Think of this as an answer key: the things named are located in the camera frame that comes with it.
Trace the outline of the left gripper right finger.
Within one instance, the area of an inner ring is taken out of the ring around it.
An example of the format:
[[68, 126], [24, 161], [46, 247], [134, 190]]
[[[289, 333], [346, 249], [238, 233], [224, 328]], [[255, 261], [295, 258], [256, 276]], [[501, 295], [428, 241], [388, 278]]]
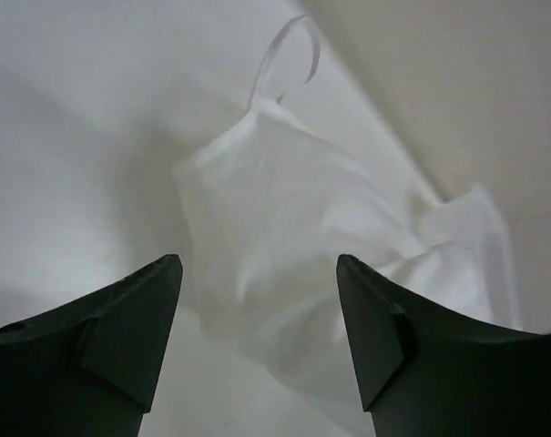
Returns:
[[551, 436], [551, 333], [503, 328], [336, 267], [362, 407], [379, 436]]

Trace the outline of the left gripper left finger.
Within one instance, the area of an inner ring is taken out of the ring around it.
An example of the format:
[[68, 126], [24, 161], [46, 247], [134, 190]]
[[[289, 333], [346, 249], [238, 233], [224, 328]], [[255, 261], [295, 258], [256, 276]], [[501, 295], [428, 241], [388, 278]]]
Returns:
[[151, 411], [183, 268], [165, 255], [0, 328], [0, 436], [136, 436]]

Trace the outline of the white tank top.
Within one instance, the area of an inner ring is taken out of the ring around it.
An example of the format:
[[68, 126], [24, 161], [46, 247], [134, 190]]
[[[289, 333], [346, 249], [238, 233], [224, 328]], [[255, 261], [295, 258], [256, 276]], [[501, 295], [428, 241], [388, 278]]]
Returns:
[[483, 188], [437, 207], [394, 209], [343, 147], [267, 95], [290, 19], [263, 57], [244, 116], [181, 160], [193, 243], [189, 306], [203, 335], [263, 365], [351, 436], [373, 435], [342, 316], [336, 265], [361, 259], [474, 319], [521, 327], [507, 226]]

